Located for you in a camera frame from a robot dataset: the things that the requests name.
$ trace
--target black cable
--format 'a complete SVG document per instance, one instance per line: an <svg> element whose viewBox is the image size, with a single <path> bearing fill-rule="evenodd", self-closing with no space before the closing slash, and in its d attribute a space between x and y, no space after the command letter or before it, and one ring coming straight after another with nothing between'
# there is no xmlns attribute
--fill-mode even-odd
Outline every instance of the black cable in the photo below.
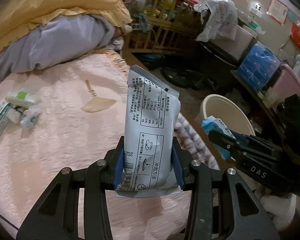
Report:
<svg viewBox="0 0 300 240"><path fill-rule="evenodd" d="M12 224L9 220L7 220L4 216L2 216L0 214L0 218L3 219L4 221L6 221L10 226L12 226L13 228L15 228L16 230L19 230L19 228L17 228L14 224Z"/></svg>

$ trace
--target yellow pillow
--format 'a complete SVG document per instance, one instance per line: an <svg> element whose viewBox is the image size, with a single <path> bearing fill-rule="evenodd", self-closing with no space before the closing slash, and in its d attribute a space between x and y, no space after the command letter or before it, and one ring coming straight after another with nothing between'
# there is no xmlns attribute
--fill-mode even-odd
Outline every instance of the yellow pillow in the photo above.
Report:
<svg viewBox="0 0 300 240"><path fill-rule="evenodd" d="M8 0L0 5L0 52L58 15L96 14L113 26L131 22L122 0Z"/></svg>

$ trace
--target certificate on wall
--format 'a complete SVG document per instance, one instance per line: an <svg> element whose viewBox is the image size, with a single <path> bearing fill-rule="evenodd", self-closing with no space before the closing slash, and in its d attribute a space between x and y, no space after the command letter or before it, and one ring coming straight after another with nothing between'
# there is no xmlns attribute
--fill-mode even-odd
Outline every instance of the certificate on wall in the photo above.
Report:
<svg viewBox="0 0 300 240"><path fill-rule="evenodd" d="M272 0L267 11L267 15L272 17L282 26L287 18L288 8L282 2L278 0Z"/></svg>

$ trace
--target beige bucket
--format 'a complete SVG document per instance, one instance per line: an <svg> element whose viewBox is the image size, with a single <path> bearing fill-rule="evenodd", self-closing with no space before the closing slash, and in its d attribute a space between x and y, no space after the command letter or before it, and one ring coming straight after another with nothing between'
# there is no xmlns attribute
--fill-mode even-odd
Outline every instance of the beige bucket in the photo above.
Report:
<svg viewBox="0 0 300 240"><path fill-rule="evenodd" d="M255 135L245 114L228 98L215 94L208 95L202 101L200 112L194 120L201 125L202 120L211 115L220 118L230 130L240 134Z"/></svg>

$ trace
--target red gift bag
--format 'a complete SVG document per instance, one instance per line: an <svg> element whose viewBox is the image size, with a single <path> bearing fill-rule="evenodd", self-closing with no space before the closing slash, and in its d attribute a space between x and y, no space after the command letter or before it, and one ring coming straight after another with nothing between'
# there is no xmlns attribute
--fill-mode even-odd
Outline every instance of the red gift bag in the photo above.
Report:
<svg viewBox="0 0 300 240"><path fill-rule="evenodd" d="M293 40L295 44L297 44L298 47L300 47L300 23L299 22L298 25L292 23L290 38Z"/></svg>

